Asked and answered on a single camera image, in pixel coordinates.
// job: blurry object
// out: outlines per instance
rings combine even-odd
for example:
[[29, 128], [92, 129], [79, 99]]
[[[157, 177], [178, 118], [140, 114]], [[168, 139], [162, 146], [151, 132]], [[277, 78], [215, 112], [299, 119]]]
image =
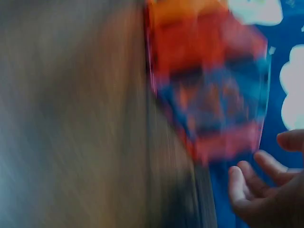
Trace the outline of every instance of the blurry object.
[[281, 86], [286, 93], [281, 117], [288, 130], [304, 128], [303, 56], [304, 45], [294, 46], [290, 51], [289, 61], [283, 65], [280, 72]]
[[243, 24], [274, 26], [283, 20], [280, 0], [228, 0], [233, 15]]
[[153, 27], [215, 11], [227, 10], [226, 0], [161, 0], [149, 1], [149, 17]]
[[266, 39], [216, 8], [151, 24], [156, 6], [171, 2], [145, 10], [151, 87], [166, 116], [193, 159], [204, 164], [255, 151], [269, 94]]

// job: gray surface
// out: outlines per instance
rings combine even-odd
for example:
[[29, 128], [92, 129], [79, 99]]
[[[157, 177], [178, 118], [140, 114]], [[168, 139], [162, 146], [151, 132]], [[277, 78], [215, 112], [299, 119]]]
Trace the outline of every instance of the gray surface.
[[147, 102], [141, 12], [125, 2], [1, 1], [0, 227], [164, 227], [185, 183], [197, 215], [193, 164]]

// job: palm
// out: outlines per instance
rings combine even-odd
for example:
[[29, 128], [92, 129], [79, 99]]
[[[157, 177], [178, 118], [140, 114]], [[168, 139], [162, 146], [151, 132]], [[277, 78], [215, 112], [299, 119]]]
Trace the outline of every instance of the palm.
[[[304, 152], [304, 130], [280, 134], [277, 140], [287, 151]], [[302, 184], [298, 183], [303, 183], [304, 173], [298, 175], [300, 169], [289, 169], [264, 151], [257, 152], [254, 158], [277, 187], [269, 187], [256, 175], [247, 161], [241, 161], [229, 170], [229, 196], [232, 207], [237, 215], [252, 226], [273, 227], [269, 225], [270, 222], [271, 225], [282, 225], [285, 219], [280, 218], [286, 217], [287, 211], [294, 211], [294, 204], [298, 204], [297, 199], [292, 202], [289, 199], [301, 195]]]

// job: printed graphic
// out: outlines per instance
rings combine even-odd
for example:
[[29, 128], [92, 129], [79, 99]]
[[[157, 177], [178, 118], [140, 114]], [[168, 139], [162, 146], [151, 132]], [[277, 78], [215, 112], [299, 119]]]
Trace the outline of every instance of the printed graphic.
[[243, 24], [273, 26], [283, 19], [280, 0], [228, 0], [228, 6]]
[[282, 105], [282, 120], [288, 130], [304, 128], [304, 45], [294, 46], [289, 62], [281, 69], [280, 82], [287, 94]]

